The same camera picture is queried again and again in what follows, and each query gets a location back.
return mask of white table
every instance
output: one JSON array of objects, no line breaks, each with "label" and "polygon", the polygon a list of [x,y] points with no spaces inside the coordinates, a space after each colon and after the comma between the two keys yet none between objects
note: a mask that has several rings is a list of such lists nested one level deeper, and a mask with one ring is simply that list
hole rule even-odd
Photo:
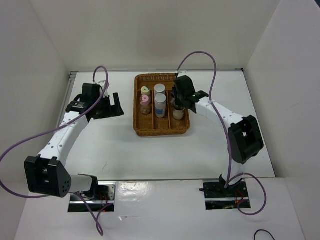
[{"label": "white table", "polygon": [[[276,240],[304,236],[283,178],[262,178],[264,211],[245,216],[237,209],[206,210],[201,180],[119,182],[114,212],[102,213],[101,237],[88,212],[68,213],[69,197],[26,201],[15,240],[252,240],[258,229]],[[247,179],[253,213],[264,201],[260,186]],[[271,240],[259,233],[257,240]]]},{"label": "white table", "polygon": [[[218,178],[228,164],[227,141],[221,126],[203,116],[190,111],[190,129],[183,135],[137,136],[133,129],[134,83],[137,75],[146,73],[150,72],[109,73],[108,92],[119,93],[124,115],[89,123],[69,154],[68,172],[110,181]],[[189,76],[197,91],[209,92],[213,72],[194,71]],[[92,78],[92,72],[78,73],[70,99],[82,92],[83,83],[92,83]],[[99,72],[96,78],[105,80],[105,73]],[[256,117],[241,71],[218,72],[212,96],[233,112]],[[245,167],[259,178],[275,176],[266,147]]]}]

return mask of wooden tray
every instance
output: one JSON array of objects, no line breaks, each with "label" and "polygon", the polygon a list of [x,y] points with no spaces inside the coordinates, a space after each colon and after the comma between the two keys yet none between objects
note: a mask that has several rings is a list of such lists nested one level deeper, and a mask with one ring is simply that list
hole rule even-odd
[{"label": "wooden tray", "polygon": [[[154,73],[141,74],[134,80],[134,105],[133,105],[133,129],[140,137],[179,135],[185,134],[190,128],[189,112],[186,109],[182,120],[175,120],[173,117],[173,108],[170,105],[170,93],[174,86],[176,76],[174,73]],[[155,114],[155,92],[157,84],[165,86],[166,110],[163,118],[156,117]],[[142,114],[140,112],[141,88],[148,86],[152,97],[151,113]]]}]

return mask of label on bottle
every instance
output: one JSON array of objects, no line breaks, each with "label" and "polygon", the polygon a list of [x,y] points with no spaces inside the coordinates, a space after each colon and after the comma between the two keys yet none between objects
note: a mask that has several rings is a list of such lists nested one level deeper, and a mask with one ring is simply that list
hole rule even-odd
[{"label": "label on bottle", "polygon": [[164,114],[164,110],[155,108],[155,113],[159,114],[159,115],[162,115],[162,114]]}]

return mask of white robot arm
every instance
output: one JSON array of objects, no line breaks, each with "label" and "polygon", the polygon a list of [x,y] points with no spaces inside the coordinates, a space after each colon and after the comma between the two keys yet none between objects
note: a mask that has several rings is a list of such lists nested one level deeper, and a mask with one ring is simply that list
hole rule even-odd
[{"label": "white robot arm", "polygon": [[24,169],[30,192],[60,198],[75,192],[83,192],[89,198],[105,193],[105,186],[98,185],[95,176],[69,175],[65,169],[74,143],[91,119],[111,118],[124,114],[118,94],[113,94],[114,105],[110,103],[110,96],[105,94],[96,107],[85,116],[68,124],[86,112],[99,99],[101,89],[98,84],[83,84],[82,94],[68,105],[60,125],[67,126],[55,132],[50,142],[37,156],[28,156],[25,160]]},{"label": "white robot arm", "polygon": [[[229,129],[232,124],[240,123],[243,120],[244,116],[230,111],[229,109],[225,108],[224,106],[220,105],[219,103],[214,102],[214,105],[218,109],[221,116],[223,117],[223,121],[224,121],[224,124],[227,129]],[[197,114],[200,114],[200,115],[206,117],[207,119],[213,121],[218,126],[222,126],[220,119],[219,119],[216,111],[212,107],[211,102],[208,97],[204,97],[204,98],[200,99],[200,101],[195,104],[195,109],[196,109]],[[243,172],[243,165],[241,163],[238,163],[238,162],[232,160],[230,178],[232,178],[233,176],[236,176],[238,174],[241,174],[242,172]],[[226,168],[226,170],[223,172],[222,178],[226,181],[227,176],[228,176],[228,168]],[[231,182],[229,182],[229,185],[234,185],[239,180],[241,180],[241,178],[236,177]]]},{"label": "white robot arm", "polygon": [[[212,107],[209,95],[203,91],[196,92],[192,80],[186,71],[177,72],[174,81],[175,104],[190,109],[196,114],[200,114],[210,119],[218,126],[222,127],[217,112]],[[255,117],[244,117],[240,114],[230,111],[224,106],[213,100],[213,103],[219,111],[223,122],[228,129],[232,149],[232,165],[230,178],[243,172],[243,165],[251,157],[256,156],[264,147],[262,135]],[[219,181],[226,183],[228,168],[220,176]],[[237,177],[229,182],[229,186],[235,186],[239,183],[241,177]]]}]

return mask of yellow lid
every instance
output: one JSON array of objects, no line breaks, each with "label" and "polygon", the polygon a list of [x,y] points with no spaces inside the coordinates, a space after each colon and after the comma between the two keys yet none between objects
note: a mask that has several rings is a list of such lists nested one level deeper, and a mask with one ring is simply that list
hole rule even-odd
[{"label": "yellow lid", "polygon": [[143,86],[141,88],[141,94],[149,96],[150,95],[150,88],[148,86]]}]

